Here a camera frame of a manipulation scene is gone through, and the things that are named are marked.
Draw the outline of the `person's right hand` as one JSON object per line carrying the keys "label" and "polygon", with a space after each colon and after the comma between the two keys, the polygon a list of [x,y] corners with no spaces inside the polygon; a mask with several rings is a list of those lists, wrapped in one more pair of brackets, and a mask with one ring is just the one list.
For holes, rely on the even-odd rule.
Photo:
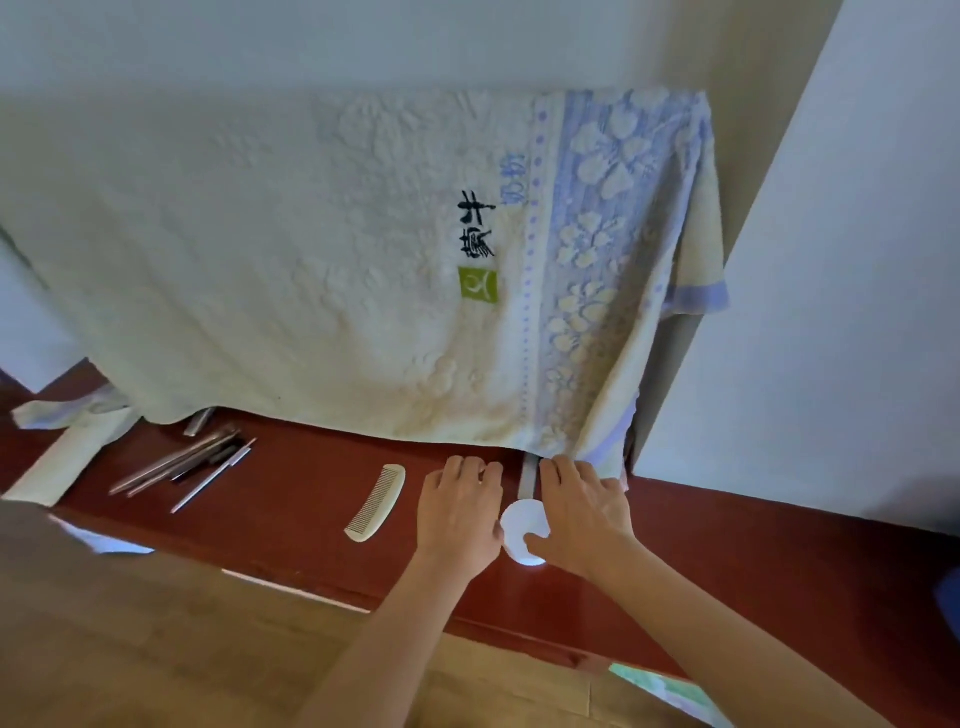
{"label": "person's right hand", "polygon": [[618,556],[637,543],[630,505],[627,512],[604,512],[604,488],[594,466],[576,461],[582,478],[582,496],[564,501],[555,491],[555,458],[538,464],[541,502],[553,541],[549,566],[602,587]]}

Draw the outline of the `person's left hand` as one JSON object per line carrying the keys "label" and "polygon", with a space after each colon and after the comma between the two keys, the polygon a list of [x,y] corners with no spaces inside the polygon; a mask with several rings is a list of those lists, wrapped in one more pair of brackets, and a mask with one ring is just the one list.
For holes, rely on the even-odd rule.
{"label": "person's left hand", "polygon": [[503,466],[485,462],[482,484],[461,485],[464,456],[447,459],[434,496],[419,497],[414,562],[442,582],[466,586],[499,556]]}

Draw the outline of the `white round hand mirror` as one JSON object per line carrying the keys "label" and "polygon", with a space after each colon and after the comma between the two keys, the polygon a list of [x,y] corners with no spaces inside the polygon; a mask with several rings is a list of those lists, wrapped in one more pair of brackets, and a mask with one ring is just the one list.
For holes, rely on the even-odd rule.
{"label": "white round hand mirror", "polygon": [[525,537],[546,539],[550,534],[545,506],[536,498],[540,460],[532,453],[524,454],[517,499],[500,518],[505,552],[514,563],[528,568],[540,567],[546,561],[529,550]]}

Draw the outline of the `person's right forearm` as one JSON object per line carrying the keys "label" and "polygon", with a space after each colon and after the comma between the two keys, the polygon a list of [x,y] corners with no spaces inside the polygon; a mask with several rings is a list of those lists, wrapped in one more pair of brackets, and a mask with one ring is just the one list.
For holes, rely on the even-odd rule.
{"label": "person's right forearm", "polygon": [[585,570],[691,677],[734,728],[895,728],[783,642],[622,533]]}

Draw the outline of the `person's left forearm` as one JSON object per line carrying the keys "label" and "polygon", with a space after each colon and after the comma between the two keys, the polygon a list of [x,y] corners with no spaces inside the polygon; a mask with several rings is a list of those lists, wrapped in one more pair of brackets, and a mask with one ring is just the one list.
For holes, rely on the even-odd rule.
{"label": "person's left forearm", "polygon": [[498,553],[415,552],[293,728],[403,728],[454,608]]}

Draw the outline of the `cream plastic comb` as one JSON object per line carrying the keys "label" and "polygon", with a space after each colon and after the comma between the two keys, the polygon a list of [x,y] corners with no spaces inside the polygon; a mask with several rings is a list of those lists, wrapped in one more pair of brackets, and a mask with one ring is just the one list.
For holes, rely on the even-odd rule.
{"label": "cream plastic comb", "polygon": [[391,515],[406,480],[402,465],[385,465],[371,490],[364,506],[354,516],[344,534],[354,543],[370,540]]}

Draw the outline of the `green and white patterned object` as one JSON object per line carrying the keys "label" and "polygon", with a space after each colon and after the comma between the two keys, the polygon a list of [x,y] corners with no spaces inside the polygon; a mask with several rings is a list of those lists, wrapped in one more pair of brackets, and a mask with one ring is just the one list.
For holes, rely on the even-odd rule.
{"label": "green and white patterned object", "polygon": [[699,685],[618,662],[608,671],[711,728],[735,728]]}

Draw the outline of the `silver and white slim tool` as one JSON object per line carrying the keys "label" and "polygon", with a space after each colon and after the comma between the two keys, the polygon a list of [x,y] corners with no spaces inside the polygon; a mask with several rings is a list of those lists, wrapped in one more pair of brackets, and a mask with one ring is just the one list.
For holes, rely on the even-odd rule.
{"label": "silver and white slim tool", "polygon": [[241,445],[233,455],[211,472],[210,475],[201,480],[191,491],[188,491],[186,495],[171,508],[169,514],[174,515],[182,511],[186,508],[187,504],[190,504],[202,491],[205,491],[213,482],[220,479],[227,471],[238,465],[252,451],[258,439],[257,437],[251,438]]}

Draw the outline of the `black slim tool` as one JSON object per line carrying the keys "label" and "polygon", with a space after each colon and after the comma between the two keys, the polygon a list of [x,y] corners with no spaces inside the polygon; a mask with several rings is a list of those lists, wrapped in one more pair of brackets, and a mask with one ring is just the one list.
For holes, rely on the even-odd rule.
{"label": "black slim tool", "polygon": [[217,468],[232,458],[240,450],[240,447],[240,443],[231,443],[219,450],[211,452],[202,460],[186,463],[183,467],[170,476],[169,481],[174,483],[184,483],[186,480],[193,478],[200,472]]}

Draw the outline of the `cream towel with blue floral border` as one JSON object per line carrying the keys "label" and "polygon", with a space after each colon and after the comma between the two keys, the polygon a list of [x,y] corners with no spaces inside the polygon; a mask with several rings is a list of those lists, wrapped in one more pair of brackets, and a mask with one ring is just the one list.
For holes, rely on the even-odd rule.
{"label": "cream towel with blue floral border", "polygon": [[0,94],[0,225],[142,416],[603,478],[660,322],[729,303],[702,91]]}

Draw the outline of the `blue object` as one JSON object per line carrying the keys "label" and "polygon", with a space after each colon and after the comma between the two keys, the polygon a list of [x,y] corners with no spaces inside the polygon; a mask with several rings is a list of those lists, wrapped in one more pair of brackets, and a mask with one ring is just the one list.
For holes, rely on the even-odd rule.
{"label": "blue object", "polygon": [[960,643],[960,566],[942,577],[934,589],[934,599],[951,635]]}

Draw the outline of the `white folded cloth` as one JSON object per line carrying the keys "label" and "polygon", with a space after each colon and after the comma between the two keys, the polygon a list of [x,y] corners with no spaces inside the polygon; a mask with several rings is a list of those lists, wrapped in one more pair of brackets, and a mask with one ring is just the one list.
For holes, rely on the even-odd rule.
{"label": "white folded cloth", "polygon": [[10,414],[18,430],[61,432],[3,495],[4,501],[44,507],[56,505],[94,458],[141,418],[112,384],[71,401],[29,401]]}

